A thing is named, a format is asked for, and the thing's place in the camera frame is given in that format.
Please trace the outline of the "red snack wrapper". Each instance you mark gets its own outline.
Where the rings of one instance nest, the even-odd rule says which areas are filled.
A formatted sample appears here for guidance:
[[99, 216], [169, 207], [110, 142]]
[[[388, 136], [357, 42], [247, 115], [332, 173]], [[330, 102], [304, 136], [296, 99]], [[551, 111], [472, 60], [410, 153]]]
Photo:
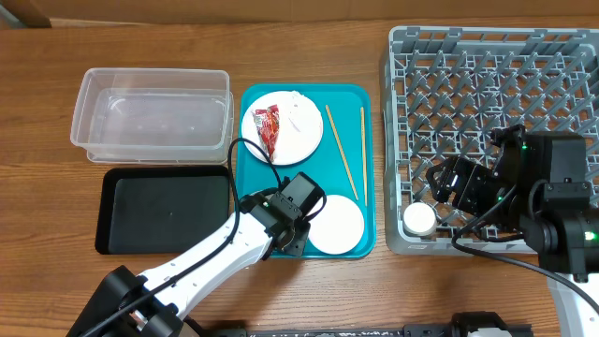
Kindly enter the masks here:
[[256, 109], [253, 111], [253, 118], [262, 149], [272, 161], [280, 130], [279, 108], [271, 105], [265, 109]]

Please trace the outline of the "white paper cup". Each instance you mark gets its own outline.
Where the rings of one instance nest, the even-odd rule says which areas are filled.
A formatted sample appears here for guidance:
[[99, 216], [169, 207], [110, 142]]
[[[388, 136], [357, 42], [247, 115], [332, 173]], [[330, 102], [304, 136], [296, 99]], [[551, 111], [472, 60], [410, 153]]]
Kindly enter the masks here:
[[414, 202], [407, 206], [402, 219], [404, 231], [411, 236], [430, 236], [437, 227], [433, 208], [423, 202]]

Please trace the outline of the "white tissue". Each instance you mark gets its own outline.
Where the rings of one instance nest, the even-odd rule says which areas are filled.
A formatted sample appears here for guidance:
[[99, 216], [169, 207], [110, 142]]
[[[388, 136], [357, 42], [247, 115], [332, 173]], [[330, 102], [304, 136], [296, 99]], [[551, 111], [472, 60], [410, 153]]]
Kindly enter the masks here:
[[304, 96], [297, 91], [292, 91], [289, 94], [288, 119], [293, 127], [300, 133], [306, 126], [304, 116]]

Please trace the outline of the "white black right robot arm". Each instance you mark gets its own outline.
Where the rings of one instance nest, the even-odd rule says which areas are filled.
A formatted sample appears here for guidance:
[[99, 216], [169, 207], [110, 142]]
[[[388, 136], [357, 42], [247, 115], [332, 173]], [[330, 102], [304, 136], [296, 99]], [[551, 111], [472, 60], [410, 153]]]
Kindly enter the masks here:
[[[586, 179], [585, 139], [568, 131], [526, 132], [521, 125], [495, 128], [490, 138], [500, 150], [492, 168], [450, 156], [427, 170], [432, 197], [472, 216], [452, 246], [546, 276], [561, 334], [597, 335], [598, 211]], [[487, 225], [512, 230], [506, 240], [525, 241], [537, 264], [458, 242]]]

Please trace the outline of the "small white plate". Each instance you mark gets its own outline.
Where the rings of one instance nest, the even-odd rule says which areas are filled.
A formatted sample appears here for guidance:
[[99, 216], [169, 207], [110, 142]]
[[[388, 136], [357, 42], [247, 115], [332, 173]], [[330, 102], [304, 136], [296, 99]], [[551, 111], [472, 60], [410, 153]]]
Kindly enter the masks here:
[[341, 195], [326, 196], [327, 202], [320, 212], [321, 200], [310, 211], [316, 217], [310, 220], [308, 239], [321, 253], [342, 255], [354, 249], [362, 239], [365, 220], [359, 206]]

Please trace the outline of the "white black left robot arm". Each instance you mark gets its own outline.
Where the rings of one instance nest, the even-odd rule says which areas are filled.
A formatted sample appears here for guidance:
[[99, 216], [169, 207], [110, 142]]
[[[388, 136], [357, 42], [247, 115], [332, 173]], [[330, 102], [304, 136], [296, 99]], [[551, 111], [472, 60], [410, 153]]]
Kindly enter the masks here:
[[320, 191], [270, 188], [238, 199], [208, 238], [158, 267], [125, 266], [101, 281], [71, 336], [176, 336], [188, 314], [236, 272], [280, 250], [299, 256], [310, 222], [327, 202]]

